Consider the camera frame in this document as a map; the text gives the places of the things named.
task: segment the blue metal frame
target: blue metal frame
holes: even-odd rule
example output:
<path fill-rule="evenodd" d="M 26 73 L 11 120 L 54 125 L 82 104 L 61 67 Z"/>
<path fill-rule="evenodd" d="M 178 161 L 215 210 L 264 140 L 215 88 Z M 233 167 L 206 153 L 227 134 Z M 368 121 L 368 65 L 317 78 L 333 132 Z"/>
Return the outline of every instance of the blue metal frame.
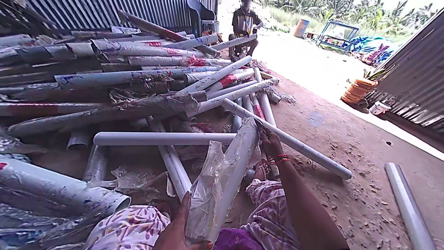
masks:
<path fill-rule="evenodd" d="M 327 31 L 327 29 L 329 28 L 329 26 L 331 24 L 332 25 L 338 25 L 338 26 L 346 27 L 346 28 L 352 29 L 352 31 L 350 32 L 350 34 L 345 39 L 338 39 L 338 38 L 335 38 L 333 36 L 325 35 L 324 32 Z M 349 51 L 350 48 L 351 48 L 351 45 L 352 45 L 352 43 L 350 42 L 350 39 L 355 37 L 355 35 L 358 33 L 358 30 L 359 30 L 359 28 L 356 28 L 356 27 L 353 27 L 353 26 L 350 26 L 350 25 L 341 24 L 341 23 L 338 23 L 338 22 L 335 22 L 335 21 L 328 21 L 327 24 L 325 25 L 324 29 L 322 30 L 322 32 L 317 36 L 316 43 L 317 43 L 318 46 L 321 45 L 321 44 L 326 44 L 326 45 L 332 46 L 334 48 L 338 48 L 338 49 L 342 49 L 342 50 L 345 50 L 345 51 Z M 328 43 L 326 41 L 323 41 L 324 39 L 329 39 L 329 38 L 333 38 L 333 39 L 336 39 L 336 40 L 342 40 L 344 42 L 349 43 L 349 45 L 344 48 L 343 45 L 342 46 L 337 46 L 337 45 Z"/>

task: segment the seated man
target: seated man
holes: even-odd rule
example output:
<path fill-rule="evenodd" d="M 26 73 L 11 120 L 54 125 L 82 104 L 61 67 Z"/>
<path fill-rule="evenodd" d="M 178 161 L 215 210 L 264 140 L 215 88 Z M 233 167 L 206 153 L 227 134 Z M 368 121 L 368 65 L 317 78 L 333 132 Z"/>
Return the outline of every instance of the seated man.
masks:
<path fill-rule="evenodd" d="M 242 0 L 242 6 L 233 13 L 233 31 L 234 34 L 229 35 L 228 39 L 233 40 L 242 36 L 250 36 L 251 33 L 256 33 L 264 24 L 259 19 L 257 14 L 250 9 L 251 0 Z M 258 45 L 258 40 L 254 39 L 249 42 L 241 44 L 241 46 L 250 47 L 247 55 L 253 55 L 253 51 Z M 234 47 L 229 48 L 228 55 L 231 60 L 234 60 Z"/>

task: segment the corrugated metal wall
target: corrugated metal wall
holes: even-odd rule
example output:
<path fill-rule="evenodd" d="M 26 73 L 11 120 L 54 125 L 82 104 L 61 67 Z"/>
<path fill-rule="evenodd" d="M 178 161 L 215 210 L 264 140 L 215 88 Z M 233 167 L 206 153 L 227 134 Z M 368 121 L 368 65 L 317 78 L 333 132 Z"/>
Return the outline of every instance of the corrugated metal wall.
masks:
<path fill-rule="evenodd" d="M 201 2 L 217 11 L 217 0 Z M 97 30 L 120 26 L 117 10 L 121 9 L 167 29 L 191 33 L 186 0 L 28 0 L 28 6 L 60 29 Z"/>
<path fill-rule="evenodd" d="M 381 67 L 396 65 L 366 99 L 391 112 L 444 133 L 444 10 Z"/>

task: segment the plastic chair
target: plastic chair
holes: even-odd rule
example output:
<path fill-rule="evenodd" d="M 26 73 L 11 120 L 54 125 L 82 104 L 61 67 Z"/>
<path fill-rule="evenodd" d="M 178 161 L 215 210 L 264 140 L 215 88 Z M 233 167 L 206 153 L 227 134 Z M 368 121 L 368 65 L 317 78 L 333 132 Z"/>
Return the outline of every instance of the plastic chair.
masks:
<path fill-rule="evenodd" d="M 202 37 L 202 26 L 212 25 L 211 29 L 215 31 L 216 15 L 213 11 L 205 8 L 198 0 L 187 0 L 190 9 L 191 29 L 195 37 Z"/>

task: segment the purple cloth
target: purple cloth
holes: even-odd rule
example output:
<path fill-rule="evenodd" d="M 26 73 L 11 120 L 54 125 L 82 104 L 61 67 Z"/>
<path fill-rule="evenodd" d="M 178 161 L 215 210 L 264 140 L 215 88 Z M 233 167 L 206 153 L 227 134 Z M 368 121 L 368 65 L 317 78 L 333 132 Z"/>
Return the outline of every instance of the purple cloth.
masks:
<path fill-rule="evenodd" d="M 224 228 L 214 244 L 213 250 L 264 250 L 262 245 L 247 231 Z"/>

